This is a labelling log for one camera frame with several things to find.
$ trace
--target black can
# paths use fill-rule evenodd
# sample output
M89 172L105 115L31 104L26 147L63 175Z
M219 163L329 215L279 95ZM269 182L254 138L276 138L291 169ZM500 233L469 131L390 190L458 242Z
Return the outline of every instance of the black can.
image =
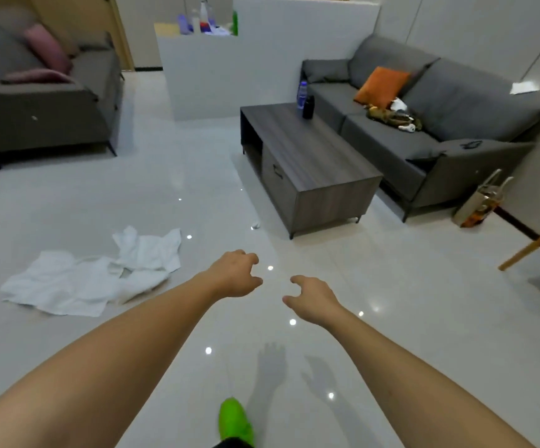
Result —
M305 104L303 105L303 118L312 119L314 110L315 110L315 97L307 96L307 98L305 99Z

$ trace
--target coffee table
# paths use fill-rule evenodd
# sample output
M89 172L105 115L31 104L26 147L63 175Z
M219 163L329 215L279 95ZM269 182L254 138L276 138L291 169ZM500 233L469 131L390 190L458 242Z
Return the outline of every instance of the coffee table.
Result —
M291 239L335 220L359 223L382 179L320 117L303 119L294 103L241 107L241 144Z

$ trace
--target sofa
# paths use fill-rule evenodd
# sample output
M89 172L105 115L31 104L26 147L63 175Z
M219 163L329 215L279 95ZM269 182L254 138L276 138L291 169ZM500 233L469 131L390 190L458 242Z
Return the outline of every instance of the sofa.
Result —
M378 66L411 74L398 97L422 131L368 119L353 101ZM540 91L511 95L510 81L376 35L351 59L305 60L301 74L316 114L384 175L403 221L466 196L498 168L509 176L540 132Z
M110 137L122 74L108 33L74 38L74 83L1 84L11 72L45 67L23 39L23 31L37 21L19 7L0 11L0 153L104 142L116 155Z

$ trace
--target coffee table drawer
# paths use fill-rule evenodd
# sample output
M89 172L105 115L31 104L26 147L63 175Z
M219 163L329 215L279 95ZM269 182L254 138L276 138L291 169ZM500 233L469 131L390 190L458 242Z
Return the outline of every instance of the coffee table drawer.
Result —
M292 224L297 189L267 147L264 147L261 153L261 180L266 185L272 202L285 218L284 221L288 225Z

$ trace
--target shoe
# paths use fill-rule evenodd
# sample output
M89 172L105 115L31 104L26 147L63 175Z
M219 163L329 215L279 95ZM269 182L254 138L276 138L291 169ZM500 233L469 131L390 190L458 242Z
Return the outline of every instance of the shoe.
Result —
M251 423L247 419L245 409L235 398L228 398L220 406L218 430L222 441L238 437L245 443L255 447L255 437Z

